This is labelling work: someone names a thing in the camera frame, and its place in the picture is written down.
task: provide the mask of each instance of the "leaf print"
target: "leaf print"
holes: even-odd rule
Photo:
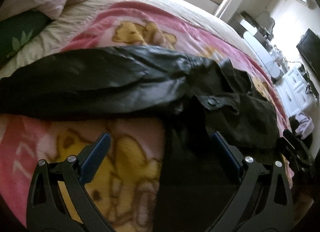
[[[7,59],[13,57],[17,52],[11,52],[10,54],[7,55]]]
[[[26,33],[25,33],[24,31],[22,31],[20,45],[21,45],[21,46],[25,45],[27,41],[28,41],[28,40],[27,40]]]
[[[20,49],[20,42],[17,38],[12,38],[12,48],[15,52],[17,52]]]
[[[33,30],[31,30],[30,33],[28,34],[28,36],[27,36],[27,42],[31,39],[32,34],[33,34]]]

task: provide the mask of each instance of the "television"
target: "television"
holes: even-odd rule
[[[302,36],[301,41],[297,45],[297,48],[303,59],[310,66],[310,69],[315,73],[316,77],[319,79],[320,38],[310,29],[308,29],[305,35]]]

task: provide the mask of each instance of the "cartoon bear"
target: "cartoon bear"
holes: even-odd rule
[[[112,41],[131,45],[158,45],[175,51],[177,38],[173,34],[159,30],[154,22],[146,22],[144,27],[125,20],[116,28]]]
[[[51,162],[61,162],[69,155],[77,155],[91,143],[68,129],[57,137],[58,154]],[[156,159],[148,160],[140,145],[129,136],[112,140],[111,147],[112,155],[104,158],[85,189],[117,232],[152,231],[161,164]],[[59,182],[59,187],[71,217],[81,222],[65,184]]]
[[[228,58],[224,53],[218,51],[216,48],[207,45],[203,48],[201,53],[198,54],[198,56],[215,60],[217,63],[223,62]]]
[[[268,84],[264,81],[262,82],[259,78],[255,77],[255,76],[251,76],[252,82],[255,86],[255,88],[257,89],[257,91],[263,96],[265,97],[269,102],[273,103],[273,99],[269,94],[269,88],[268,88]]]

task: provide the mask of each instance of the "green pillow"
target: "green pillow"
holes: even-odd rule
[[[6,64],[51,21],[45,14],[34,10],[0,21],[0,66]]]

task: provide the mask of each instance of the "metal screw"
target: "metal screw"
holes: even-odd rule
[[[252,163],[253,162],[253,158],[251,156],[247,156],[245,158],[245,161],[248,162],[248,163]]]
[[[276,166],[278,166],[278,167],[281,167],[281,166],[282,166],[282,163],[279,162],[279,161],[276,161],[275,164],[276,164]]]
[[[74,162],[75,160],[76,160],[75,155],[70,155],[70,156],[68,157],[68,162],[70,162],[70,163]]]
[[[45,160],[43,160],[43,159],[41,159],[39,162],[38,162],[38,165],[39,166],[42,166],[42,165],[44,165],[45,164]]]

